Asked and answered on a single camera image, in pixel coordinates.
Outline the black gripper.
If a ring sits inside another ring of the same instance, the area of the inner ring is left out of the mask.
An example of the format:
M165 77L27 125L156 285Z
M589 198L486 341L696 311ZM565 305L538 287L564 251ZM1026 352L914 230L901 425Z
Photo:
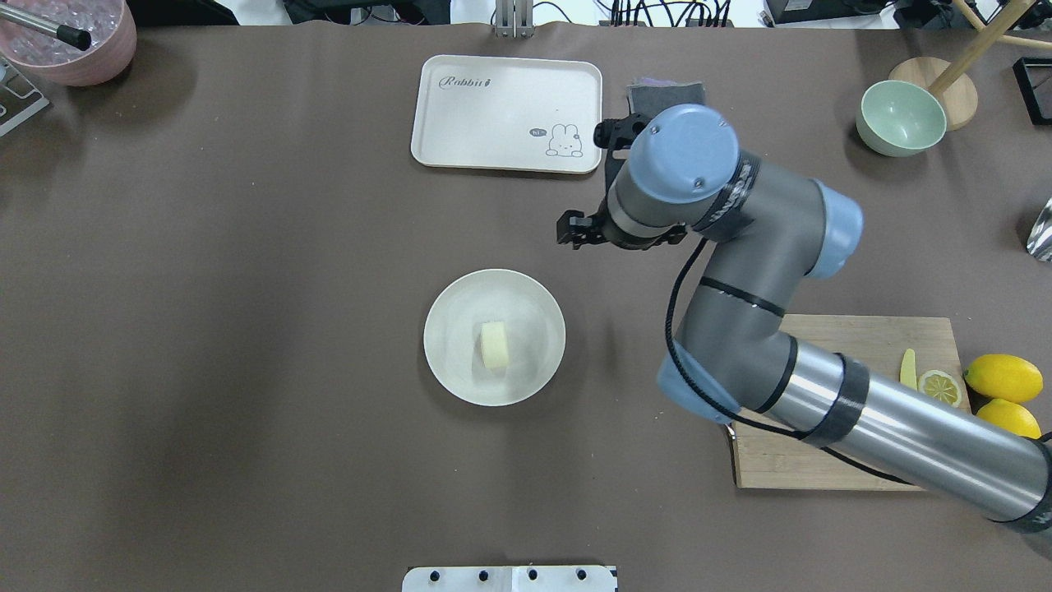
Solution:
M598 244L615 244L624 250L648 250L662 244L676 246L686 236L683 224L673 225L667 231L655 237L639 238L626 233L615 222L615 217L609 210L609 195L621 166L627 164L627 159L615 157L618 150L630 149L632 142L645 130L651 117L647 115L628 115L621 119L606 118L595 125L593 143L598 149L605 151L602 162L605 193L596 215L586 216L583 212L564 212L557 221L557 243L569 244L574 250L582 246L598 246Z

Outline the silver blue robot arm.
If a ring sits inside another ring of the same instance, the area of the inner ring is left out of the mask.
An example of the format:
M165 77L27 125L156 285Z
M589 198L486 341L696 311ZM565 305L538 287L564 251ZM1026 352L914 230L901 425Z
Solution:
M828 278L858 244L864 218L818 180L765 164L708 106L679 104L598 124L609 154L595 215L568 210L557 241L625 250L714 243L677 329L681 267L667 306L662 392L699 416L756 427L815 447L881 479L969 503L1029 543L1050 543L1050 444L1012 434L782 330L805 278Z

